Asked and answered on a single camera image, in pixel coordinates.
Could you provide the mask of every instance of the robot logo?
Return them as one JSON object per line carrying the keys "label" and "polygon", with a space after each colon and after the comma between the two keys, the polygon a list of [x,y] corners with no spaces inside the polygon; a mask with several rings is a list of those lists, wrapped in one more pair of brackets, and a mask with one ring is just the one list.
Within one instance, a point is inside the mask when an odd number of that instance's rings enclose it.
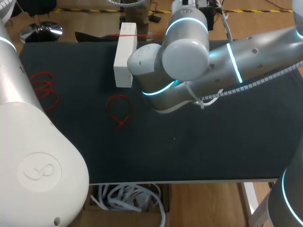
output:
{"label": "robot logo", "polygon": [[62,168],[58,160],[47,153],[32,153],[23,158],[17,169],[18,181],[34,192],[53,189],[61,180]]}
{"label": "robot logo", "polygon": [[54,167],[52,164],[47,164],[42,169],[34,168],[36,171],[35,175],[28,175],[25,171],[23,171],[24,175],[33,181],[40,180],[43,176],[51,176],[54,171]]}

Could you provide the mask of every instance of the cardboard box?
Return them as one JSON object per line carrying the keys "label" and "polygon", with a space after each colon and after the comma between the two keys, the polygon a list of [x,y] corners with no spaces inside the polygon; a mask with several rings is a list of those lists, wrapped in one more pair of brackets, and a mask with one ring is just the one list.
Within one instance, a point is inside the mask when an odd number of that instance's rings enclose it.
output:
{"label": "cardboard box", "polygon": [[[165,227],[169,227],[169,210],[171,201],[171,187],[169,184],[159,184],[162,193],[162,203],[166,211]],[[135,211],[106,211],[96,206],[90,199],[98,186],[90,186],[84,210],[75,219],[71,227],[159,227],[161,213],[159,207],[149,212]]]}

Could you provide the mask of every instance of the yellow black tape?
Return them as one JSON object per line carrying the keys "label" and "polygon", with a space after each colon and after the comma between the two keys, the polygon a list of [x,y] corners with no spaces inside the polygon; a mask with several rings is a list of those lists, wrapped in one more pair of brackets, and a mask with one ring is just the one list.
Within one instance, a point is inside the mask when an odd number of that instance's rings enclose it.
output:
{"label": "yellow black tape", "polygon": [[235,9],[235,10],[224,10],[226,13],[292,13],[291,9]]}
{"label": "yellow black tape", "polygon": [[[55,12],[84,12],[84,13],[123,13],[124,10],[113,10],[113,9],[68,9],[68,8],[55,8]],[[151,13],[160,14],[171,14],[170,10],[154,10]],[[234,10],[224,10],[226,13],[292,13],[291,9],[234,9]]]}

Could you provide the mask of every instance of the white box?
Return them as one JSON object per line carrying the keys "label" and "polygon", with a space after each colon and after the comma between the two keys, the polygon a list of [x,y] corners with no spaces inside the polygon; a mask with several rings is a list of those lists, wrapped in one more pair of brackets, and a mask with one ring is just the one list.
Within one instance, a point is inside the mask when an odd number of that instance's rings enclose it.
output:
{"label": "white box", "polygon": [[133,76],[127,68],[127,60],[137,49],[136,23],[122,23],[114,62],[114,73],[117,87],[132,87]]}

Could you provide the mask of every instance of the wooden floor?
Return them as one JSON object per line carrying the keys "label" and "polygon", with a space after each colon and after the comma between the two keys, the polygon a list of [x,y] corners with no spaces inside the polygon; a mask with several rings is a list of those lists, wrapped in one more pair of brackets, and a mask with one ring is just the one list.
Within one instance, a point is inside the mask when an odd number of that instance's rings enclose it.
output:
{"label": "wooden floor", "polygon": [[[172,0],[154,0],[159,10],[170,10]],[[283,8],[291,8],[291,0],[273,0]],[[106,8],[105,0],[58,0],[58,6],[70,8]],[[224,9],[277,9],[265,0],[225,0]],[[170,19],[169,14],[159,14],[158,24],[151,23],[150,31],[163,34]],[[87,14],[80,12],[51,12],[41,20],[51,20],[61,24],[64,36],[60,42],[76,42],[74,32],[84,32],[96,36],[119,33],[119,14]],[[33,23],[25,13],[12,19],[13,26],[7,26],[18,52],[22,50],[19,41],[20,31]],[[292,13],[230,13],[228,16],[233,37],[241,39],[251,34],[293,26]],[[220,20],[214,31],[209,33],[211,40],[226,39]],[[258,201],[261,202],[269,191],[267,183],[256,183]],[[170,212],[171,227],[244,227],[245,215],[241,206],[237,184],[175,184],[172,187]]]}

